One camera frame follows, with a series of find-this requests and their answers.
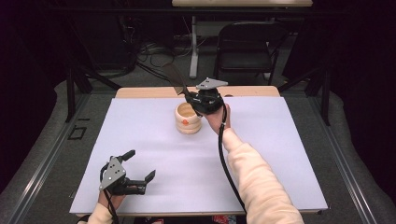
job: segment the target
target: hand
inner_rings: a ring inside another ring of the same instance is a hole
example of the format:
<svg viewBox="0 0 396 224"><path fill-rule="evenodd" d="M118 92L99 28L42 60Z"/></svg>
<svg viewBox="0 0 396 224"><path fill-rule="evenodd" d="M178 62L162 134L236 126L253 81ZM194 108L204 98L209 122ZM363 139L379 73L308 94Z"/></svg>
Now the hand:
<svg viewBox="0 0 396 224"><path fill-rule="evenodd" d="M110 201L113 203L114 209L116 210L120 207L123 199L126 197L126 195L111 195L109 192L107 192L107 194L108 196L110 196ZM108 207L108 200L106 198L105 193L102 190L100 190L99 192L98 202L104 207Z"/></svg>
<svg viewBox="0 0 396 224"><path fill-rule="evenodd" d="M230 116L231 116L231 108L229 105L225 104L226 109L227 109L227 119L226 119L226 123L224 126L224 130L231 128L231 122L230 122ZM223 114L223 107L220 108L218 111L216 111L215 113L212 114L202 114L202 116L204 116L207 121L209 122L210 127L213 129L213 131L216 134L219 134L219 129L220 129L220 125L222 123L222 114Z"/></svg>

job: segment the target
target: cable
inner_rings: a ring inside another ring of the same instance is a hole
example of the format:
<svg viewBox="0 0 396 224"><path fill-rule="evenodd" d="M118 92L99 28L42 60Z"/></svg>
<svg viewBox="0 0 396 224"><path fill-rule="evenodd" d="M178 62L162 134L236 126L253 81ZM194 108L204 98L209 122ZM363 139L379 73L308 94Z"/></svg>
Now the cable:
<svg viewBox="0 0 396 224"><path fill-rule="evenodd" d="M154 67L163 67L165 64L167 64L167 63L164 63L164 64L162 64L162 65L154 64L154 63L152 62L152 58L153 58L153 56L156 55L156 54L163 54L163 55L165 55L164 53L152 53L152 54L151 54L151 57L149 57L149 63L150 63L152 66L154 66ZM175 60L175 54L172 53L172 55L171 55L171 62L169 62L169 63L172 63L174 60Z"/></svg>
<svg viewBox="0 0 396 224"><path fill-rule="evenodd" d="M107 170L107 167L108 167L108 163L106 163L106 165L104 165L102 167L102 169L100 170L99 180L100 180L101 183L102 183L102 180L103 180L103 174L105 173L105 170Z"/></svg>
<svg viewBox="0 0 396 224"><path fill-rule="evenodd" d="M111 216L113 216L113 223L114 224L119 224L119 217L117 216L116 209L114 208L113 202L111 202L111 197L108 196L107 189L103 189L103 193L105 194L107 201L108 201L108 211L110 212Z"/></svg>
<svg viewBox="0 0 396 224"><path fill-rule="evenodd" d="M239 203L241 204L242 208L244 209L245 213L247 214L248 212L245 208L245 204L244 204L244 202L242 202L241 196L239 195L238 189L236 188L235 184L233 183L233 179L231 178L230 172L228 171L227 165L225 164L225 160L224 160L224 154L222 151L222 136L223 136L226 120L227 120L227 107L223 103L223 117L222 117L222 122L221 122L221 125L219 128L219 156L220 156L220 160L221 160L221 165L224 169L224 173L227 175L227 179L230 182L231 188L233 188L233 193L235 194L236 198L238 199Z"/></svg>
<svg viewBox="0 0 396 224"><path fill-rule="evenodd" d="M186 26L187 32L188 32L188 34L189 34L190 42L191 42L191 43L190 43L189 51L187 51L187 53L184 53L184 54L178 54L177 57L184 57L184 56L190 54L190 52L191 52L191 50L192 50L192 33L190 32L189 25L187 25L186 19L185 19L184 17L183 17L183 21L184 21L184 25Z"/></svg>
<svg viewBox="0 0 396 224"><path fill-rule="evenodd" d="M137 65L138 67L142 68L143 70L145 70L146 72L148 72L148 73L154 75L155 77L158 77L158 78L160 78L160 79L169 81L169 79L167 78L167 76L165 76L165 75L163 75L163 74L160 74L160 73L158 72L158 71L160 71L160 70L157 70L157 69L154 69L154 68L150 68L150 67L148 67L148 66L146 66L146 65L144 65L144 64L142 64L142 63L139 63L139 62L136 62L136 65Z"/></svg>

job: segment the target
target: human arm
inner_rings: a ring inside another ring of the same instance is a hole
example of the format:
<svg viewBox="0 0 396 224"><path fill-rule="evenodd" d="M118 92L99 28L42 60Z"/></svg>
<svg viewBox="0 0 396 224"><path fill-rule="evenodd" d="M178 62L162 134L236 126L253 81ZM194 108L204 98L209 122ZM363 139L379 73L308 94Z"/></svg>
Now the human arm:
<svg viewBox="0 0 396 224"><path fill-rule="evenodd" d="M126 195L113 195L110 196L114 209L117 210ZM113 216L108 210L108 200L105 193L101 190L99 192L98 202L93 209L92 214L88 219L88 224L111 224L113 222ZM79 221L78 224L85 224L87 222Z"/></svg>
<svg viewBox="0 0 396 224"><path fill-rule="evenodd" d="M230 109L228 115L222 143L228 151L227 159L238 181L239 195L247 209L247 223L304 223L270 165L231 128ZM219 134L222 109L204 117L213 131Z"/></svg>

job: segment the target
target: black fabric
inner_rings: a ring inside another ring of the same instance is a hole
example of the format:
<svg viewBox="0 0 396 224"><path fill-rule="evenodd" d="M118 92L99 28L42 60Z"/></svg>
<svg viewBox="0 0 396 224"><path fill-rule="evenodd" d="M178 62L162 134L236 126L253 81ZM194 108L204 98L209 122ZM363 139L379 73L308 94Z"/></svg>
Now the black fabric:
<svg viewBox="0 0 396 224"><path fill-rule="evenodd" d="M215 221L216 217L137 217L134 224L151 224L159 221L162 224L222 224L232 223L225 220L226 216L219 216L219 220ZM246 224L246 216L235 216L234 222L236 224Z"/></svg>
<svg viewBox="0 0 396 224"><path fill-rule="evenodd" d="M317 0L314 8L344 9L347 16L306 20L283 75L333 65L331 90L344 101L353 145L396 203L396 2Z"/></svg>
<svg viewBox="0 0 396 224"><path fill-rule="evenodd" d="M36 60L10 20L3 15L0 22L0 190L3 191L47 123L56 103L52 85L58 81L43 71L40 64L44 62Z"/></svg>
<svg viewBox="0 0 396 224"><path fill-rule="evenodd" d="M240 41L280 41L287 32L279 22L265 21L240 21L223 27L219 33L219 39Z"/></svg>
<svg viewBox="0 0 396 224"><path fill-rule="evenodd" d="M2 7L3 22L12 24L15 33L23 41L23 45L30 52L43 75L46 76L50 85L55 87L65 80L63 59L56 53L53 45L53 37L48 32L45 17L40 12L35 1L6 1Z"/></svg>
<svg viewBox="0 0 396 224"><path fill-rule="evenodd" d="M220 69L230 69L235 68L238 70L244 70L245 68L254 71L256 68L261 71L263 68L267 68L268 71L271 69L271 58L268 53L265 52L251 52L249 54L243 54L238 52L223 52L219 58Z"/></svg>
<svg viewBox="0 0 396 224"><path fill-rule="evenodd" d="M79 222L88 222L88 219L90 219L90 216L91 216L91 215L85 215L85 216L81 217L81 218L77 221L77 223L79 223Z"/></svg>
<svg viewBox="0 0 396 224"><path fill-rule="evenodd" d="M69 7L109 8L113 7L115 2L117 1L61 0L55 1L54 4ZM56 19L62 19L61 25L68 31L69 39L82 44L94 69L125 69L131 66L131 61L135 60L135 57L129 55L126 44L123 42L121 19L118 16L95 13L71 14L70 16L61 14L56 15ZM132 38L135 39L135 35L129 36L128 40Z"/></svg>
<svg viewBox="0 0 396 224"><path fill-rule="evenodd" d="M171 8L172 0L132 0L136 7L142 8ZM142 20L142 32L148 41L165 45L172 49L174 42L174 21L172 16L157 16L154 13L149 16L140 16Z"/></svg>

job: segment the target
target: black cable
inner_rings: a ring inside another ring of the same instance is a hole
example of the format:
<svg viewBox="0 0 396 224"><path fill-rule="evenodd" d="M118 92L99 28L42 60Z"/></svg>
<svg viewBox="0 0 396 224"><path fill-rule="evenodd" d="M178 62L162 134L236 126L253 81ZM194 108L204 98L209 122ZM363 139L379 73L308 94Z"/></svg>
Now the black cable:
<svg viewBox="0 0 396 224"><path fill-rule="evenodd" d="M175 57L180 57L180 56L186 56L188 53L190 53L191 51L191 41L190 43L188 43L187 41L183 41L182 43L184 43L184 47L178 47L175 48Z"/></svg>
<svg viewBox="0 0 396 224"><path fill-rule="evenodd" d="M102 167L102 169L100 170L99 180L100 180L101 183L102 183L102 180L103 180L103 173L105 172L105 170L107 170L107 167L108 167L108 163L106 163L106 165L104 165Z"/></svg>
<svg viewBox="0 0 396 224"><path fill-rule="evenodd" d="M119 224L119 217L117 216L116 209L114 208L113 203L111 202L111 197L108 196L107 189L103 189L103 193L105 194L107 201L108 201L108 211L110 212L111 216L113 216L113 223Z"/></svg>
<svg viewBox="0 0 396 224"><path fill-rule="evenodd" d="M242 202L241 196L239 195L238 189L236 188L235 184L233 183L233 179L231 178L230 172L228 171L227 165L224 160L224 154L222 151L222 136L223 136L224 126L226 124L226 121L227 121L227 107L223 103L223 115L222 115L221 125L219 128L219 156L220 156L220 160L221 160L221 165L224 169L224 173L227 175L227 179L230 182L231 187L233 188L233 193L235 194L236 198L238 199L239 203L241 204L242 208L244 209L245 213L247 214L248 212L245 208L245 204L244 204L244 202Z"/></svg>
<svg viewBox="0 0 396 224"><path fill-rule="evenodd" d="M157 72L157 71L159 71L159 70L157 70L157 69L150 68L150 67L148 67L148 66L146 66L146 65L144 65L144 64L142 64L142 63L139 63L139 62L136 62L136 65L137 65L138 67L142 68L143 70L145 70L146 72L148 72L148 73L154 75L155 77L158 77L158 78L160 78L160 79L169 81L168 77L165 76L165 75L163 75L163 74L160 74L159 72Z"/></svg>
<svg viewBox="0 0 396 224"><path fill-rule="evenodd" d="M142 55L142 48L140 48L140 50L139 50L139 53L138 53L138 55L137 55L137 60L138 61L140 61L140 62L145 62L147 59L148 59L148 57L149 57L149 54L148 54L148 52L149 52L149 48L148 48L148 45L147 44L144 44L144 51L143 52L146 52L144 55L146 56L146 58L145 59L140 59L138 56L139 55Z"/></svg>
<svg viewBox="0 0 396 224"><path fill-rule="evenodd" d="M152 62L152 56L154 56L154 55L156 55L156 54L162 54L162 55L164 55L164 53L151 53L151 57L149 57L149 62L150 62L150 64L152 65L152 66L154 66L154 67L163 67L163 64L162 65L157 65L157 64L154 64L153 62ZM174 60L175 60L175 54L172 52L171 53L172 55L171 55L171 57L172 57L172 60L171 60L171 62L170 63L172 63Z"/></svg>

